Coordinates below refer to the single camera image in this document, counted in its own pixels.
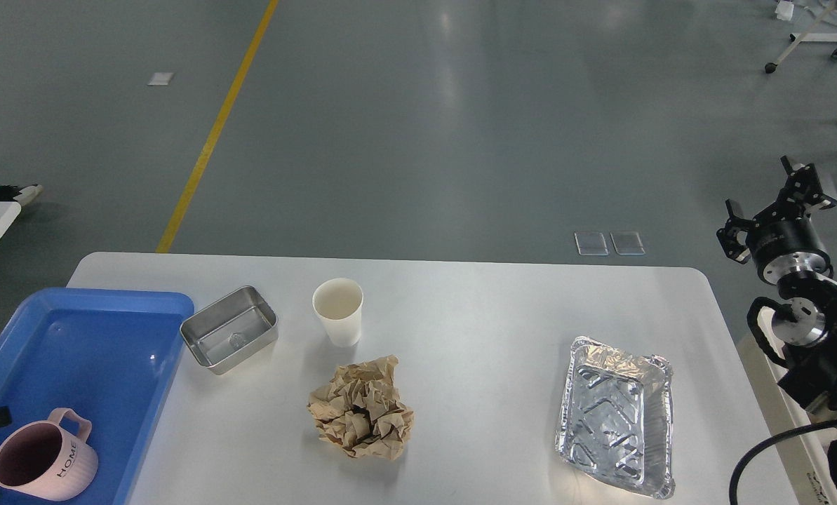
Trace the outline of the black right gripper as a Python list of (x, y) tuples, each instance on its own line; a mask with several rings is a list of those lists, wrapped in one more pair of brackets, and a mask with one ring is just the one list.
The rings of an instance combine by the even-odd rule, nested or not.
[[(780, 162), (786, 182), (775, 199), (776, 222), (758, 223), (743, 217), (739, 202), (724, 201), (728, 217), (716, 237), (727, 259), (746, 264), (752, 257), (759, 279), (775, 285), (790, 273), (831, 272), (831, 257), (817, 234), (812, 215), (837, 206), (836, 185), (813, 163), (798, 163), (789, 156)], [(740, 234), (749, 233), (749, 246)]]

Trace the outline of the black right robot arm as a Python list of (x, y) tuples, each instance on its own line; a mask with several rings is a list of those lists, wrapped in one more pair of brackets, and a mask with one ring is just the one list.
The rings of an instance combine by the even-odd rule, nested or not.
[(765, 439), (730, 474), (729, 502), (738, 503), (746, 467), (772, 445), (822, 429), (837, 429), (837, 281), (831, 256), (812, 225), (812, 212), (836, 207), (831, 178), (814, 164), (781, 157), (786, 182), (777, 198), (752, 218), (738, 202), (725, 202), (728, 218), (716, 232), (724, 255), (754, 262), (758, 278), (777, 288), (779, 300), (757, 297), (746, 325), (765, 357), (786, 370), (777, 384), (810, 415), (831, 418)]

